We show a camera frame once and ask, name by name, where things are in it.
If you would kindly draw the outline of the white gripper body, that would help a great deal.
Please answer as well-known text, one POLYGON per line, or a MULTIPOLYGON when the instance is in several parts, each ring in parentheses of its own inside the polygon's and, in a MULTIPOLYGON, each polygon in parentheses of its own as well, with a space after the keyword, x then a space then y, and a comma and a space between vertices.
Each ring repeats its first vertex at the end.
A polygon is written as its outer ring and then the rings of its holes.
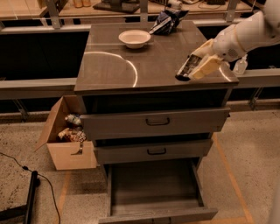
POLYGON ((238 60, 246 54, 240 41, 245 29, 240 24, 231 24, 213 39, 213 52, 227 62, 238 60))

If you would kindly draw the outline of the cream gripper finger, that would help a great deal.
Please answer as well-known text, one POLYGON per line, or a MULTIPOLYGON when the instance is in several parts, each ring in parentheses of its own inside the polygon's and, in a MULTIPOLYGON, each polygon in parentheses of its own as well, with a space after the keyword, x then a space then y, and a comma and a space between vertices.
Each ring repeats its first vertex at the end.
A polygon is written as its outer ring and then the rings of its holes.
POLYGON ((188 63, 207 63, 214 55, 213 50, 214 40, 210 38, 207 42, 194 50, 187 58, 188 63))
POLYGON ((199 80, 210 73, 216 71, 223 61, 217 55, 206 56, 191 72, 191 80, 199 80))

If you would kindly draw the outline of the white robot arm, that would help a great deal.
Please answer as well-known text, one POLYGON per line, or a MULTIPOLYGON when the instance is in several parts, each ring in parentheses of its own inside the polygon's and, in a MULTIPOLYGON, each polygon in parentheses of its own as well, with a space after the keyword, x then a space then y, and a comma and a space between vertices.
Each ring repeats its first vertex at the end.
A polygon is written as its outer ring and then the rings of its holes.
POLYGON ((231 24, 197 48, 178 73, 199 80, 217 70, 222 61, 232 62, 248 52, 279 43, 280 0, 266 0, 264 8, 238 24, 231 24))

